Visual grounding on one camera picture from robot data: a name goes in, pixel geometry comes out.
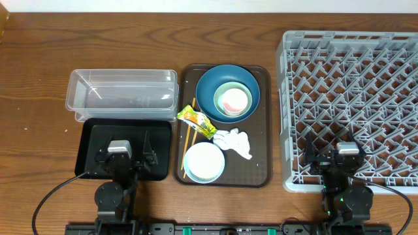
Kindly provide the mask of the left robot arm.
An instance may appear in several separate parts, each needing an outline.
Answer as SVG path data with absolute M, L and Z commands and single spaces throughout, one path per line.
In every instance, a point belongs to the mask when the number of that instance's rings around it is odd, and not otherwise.
M 112 180 L 99 186 L 95 192 L 98 208 L 94 234 L 146 234 L 146 226 L 134 215 L 138 181 L 158 164 L 148 131 L 139 160 L 133 160 L 133 150 L 127 140 L 112 137 L 99 149 L 95 162 Z

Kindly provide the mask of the white paper napkin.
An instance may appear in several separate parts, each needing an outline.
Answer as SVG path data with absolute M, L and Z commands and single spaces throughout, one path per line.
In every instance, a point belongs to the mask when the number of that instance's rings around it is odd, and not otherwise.
M 218 130 L 213 136 L 213 143 L 224 151 L 232 149 L 247 160 L 252 158 L 248 135 L 238 128 L 230 131 Z

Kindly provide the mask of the green yellow snack wrapper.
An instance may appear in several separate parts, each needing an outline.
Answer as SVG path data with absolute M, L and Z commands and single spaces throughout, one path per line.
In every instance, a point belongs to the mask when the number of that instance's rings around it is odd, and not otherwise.
M 211 123 L 210 119 L 202 112 L 195 111 L 190 105 L 187 105 L 180 111 L 177 118 L 186 122 L 190 127 L 194 128 L 209 140 L 217 132 L 216 127 Z

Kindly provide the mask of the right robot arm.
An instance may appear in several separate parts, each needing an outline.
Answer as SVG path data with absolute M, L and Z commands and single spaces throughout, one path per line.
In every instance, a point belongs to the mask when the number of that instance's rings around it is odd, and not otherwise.
M 329 156 L 317 155 L 314 143 L 306 135 L 303 162 L 309 173 L 323 177 L 321 190 L 323 210 L 328 218 L 315 229 L 315 234 L 365 234 L 364 222 L 370 219 L 372 190 L 364 185 L 352 185 L 349 179 L 362 166 L 366 152 L 349 134 L 348 142 L 339 142 Z

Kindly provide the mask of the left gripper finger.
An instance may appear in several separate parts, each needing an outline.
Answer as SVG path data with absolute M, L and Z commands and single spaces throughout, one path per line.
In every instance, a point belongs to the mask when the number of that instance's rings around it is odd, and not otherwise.
M 151 145 L 149 131 L 145 132 L 142 154 L 148 162 L 155 162 L 155 151 Z
M 108 147 L 111 143 L 111 141 L 113 141 L 114 136 L 110 136 L 106 139 L 106 141 L 104 142 L 104 144 L 99 148 L 98 154 L 99 155 L 103 155 L 103 154 L 107 154 L 108 153 Z

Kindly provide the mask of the light blue small bowl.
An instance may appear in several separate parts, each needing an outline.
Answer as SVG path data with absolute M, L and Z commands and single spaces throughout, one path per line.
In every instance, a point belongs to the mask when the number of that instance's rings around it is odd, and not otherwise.
M 223 152 L 210 142 L 195 144 L 185 153 L 185 174 L 195 183 L 212 183 L 222 175 L 224 168 Z

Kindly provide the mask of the pink plastic cup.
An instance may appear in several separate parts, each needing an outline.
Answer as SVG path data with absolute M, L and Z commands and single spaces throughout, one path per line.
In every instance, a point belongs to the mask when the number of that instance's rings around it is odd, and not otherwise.
M 239 116 L 248 105 L 248 96 L 238 88 L 228 89 L 222 96 L 223 111 L 227 116 Z

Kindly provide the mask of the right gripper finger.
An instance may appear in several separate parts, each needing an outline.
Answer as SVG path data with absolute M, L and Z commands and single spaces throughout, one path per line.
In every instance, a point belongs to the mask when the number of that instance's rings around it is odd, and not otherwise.
M 306 135 L 306 147 L 304 152 L 305 160 L 314 160 L 316 158 L 314 145 L 310 133 Z
M 356 144 L 357 148 L 359 149 L 359 155 L 366 155 L 366 152 L 363 150 L 360 143 L 355 139 L 351 131 L 349 131 L 349 139 Z

